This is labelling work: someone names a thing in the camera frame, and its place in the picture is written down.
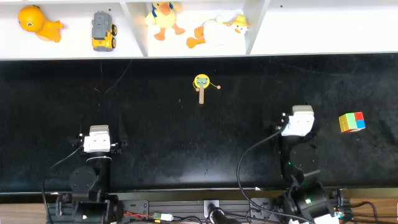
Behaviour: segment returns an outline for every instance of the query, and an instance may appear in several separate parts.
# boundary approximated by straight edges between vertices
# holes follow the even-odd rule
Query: toy truck
[[[118,28],[112,23],[112,17],[105,12],[96,12],[92,20],[93,48],[99,52],[109,52],[116,47],[114,36],[118,34]]]

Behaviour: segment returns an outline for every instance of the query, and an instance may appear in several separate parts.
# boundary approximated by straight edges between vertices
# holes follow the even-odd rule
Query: toy
[[[342,133],[360,131],[365,128],[362,112],[346,113],[338,118]]]
[[[199,74],[195,77],[195,79],[192,82],[193,87],[196,89],[196,91],[199,91],[199,104],[204,104],[205,103],[205,88],[207,88],[210,84],[210,79],[207,75],[205,74]],[[220,89],[221,86],[216,86],[212,84],[214,87],[217,89]]]
[[[153,2],[152,11],[145,18],[145,23],[148,26],[158,25],[160,27],[160,32],[155,34],[157,40],[165,39],[165,32],[168,28],[173,28],[176,35],[181,35],[185,32],[185,29],[179,28],[176,25],[177,15],[174,10],[181,12],[182,6],[177,2]]]
[[[63,25],[60,21],[48,21],[39,6],[26,6],[18,13],[19,25],[28,32],[35,32],[37,37],[45,41],[61,41],[60,29]]]
[[[95,51],[109,52],[116,47],[114,36],[118,34],[118,28],[112,24],[112,17],[105,12],[96,12],[92,20],[92,43]]]
[[[195,38],[187,39],[187,46],[192,49],[198,44],[210,44],[212,46],[233,44],[237,35],[244,35],[248,31],[249,24],[244,15],[238,15],[231,23],[223,22],[222,17],[212,19],[203,26],[195,29]]]

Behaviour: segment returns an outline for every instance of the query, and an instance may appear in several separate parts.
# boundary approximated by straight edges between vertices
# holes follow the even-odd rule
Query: yellow duck plush
[[[203,26],[194,30],[195,37],[187,39],[187,46],[192,49],[198,44],[212,46],[233,44],[237,35],[244,35],[249,24],[244,15],[238,15],[232,22],[223,22],[222,17],[206,21]]]
[[[19,25],[28,32],[35,32],[37,37],[59,43],[61,41],[60,29],[63,25],[60,21],[48,21],[38,6],[26,6],[19,11]]]
[[[173,28],[176,35],[181,35],[185,32],[185,29],[179,28],[176,25],[177,15],[174,10],[181,12],[182,6],[178,2],[153,2],[152,11],[145,18],[145,23],[148,26],[158,25],[160,32],[155,34],[157,40],[165,39],[165,32],[168,28]]]

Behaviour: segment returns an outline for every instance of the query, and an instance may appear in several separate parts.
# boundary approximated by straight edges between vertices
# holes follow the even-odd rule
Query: rubik's cube
[[[342,133],[360,131],[365,128],[362,112],[346,113],[338,118]]]

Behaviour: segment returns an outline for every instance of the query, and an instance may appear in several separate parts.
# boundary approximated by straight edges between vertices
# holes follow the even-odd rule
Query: black table
[[[39,192],[44,171],[73,151],[68,138],[80,124],[115,133],[119,114],[130,148],[113,158],[113,192],[235,188],[238,158],[269,134],[262,122],[304,103],[320,129],[297,149],[298,163],[313,162],[327,187],[398,185],[396,54],[133,60],[113,86],[128,63],[0,63],[0,192]],[[222,86],[205,90],[204,105],[192,87],[199,73]],[[341,134],[338,117],[356,111],[366,129]],[[285,187],[272,146],[245,158],[245,187]],[[68,190],[84,163],[74,156],[53,170],[48,190]]]

